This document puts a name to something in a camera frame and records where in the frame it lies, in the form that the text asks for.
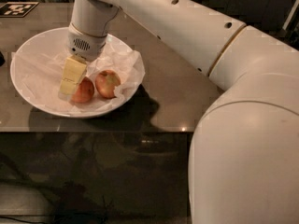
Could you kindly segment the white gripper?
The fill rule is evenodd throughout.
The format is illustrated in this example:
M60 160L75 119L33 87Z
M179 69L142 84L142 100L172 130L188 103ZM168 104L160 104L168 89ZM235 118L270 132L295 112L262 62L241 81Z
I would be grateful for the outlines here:
M73 54L64 63L64 71L59 89L59 97L70 100L78 89L78 85L85 78L87 64L99 57L106 44L107 35L86 35L79 31L73 24L68 26L67 46Z

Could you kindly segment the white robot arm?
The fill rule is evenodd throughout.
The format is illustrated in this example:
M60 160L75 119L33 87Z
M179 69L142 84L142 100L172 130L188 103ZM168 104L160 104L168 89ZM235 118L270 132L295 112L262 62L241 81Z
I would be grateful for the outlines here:
M189 154L192 224L299 224L299 52L191 0L75 0L94 60L122 10L223 89Z

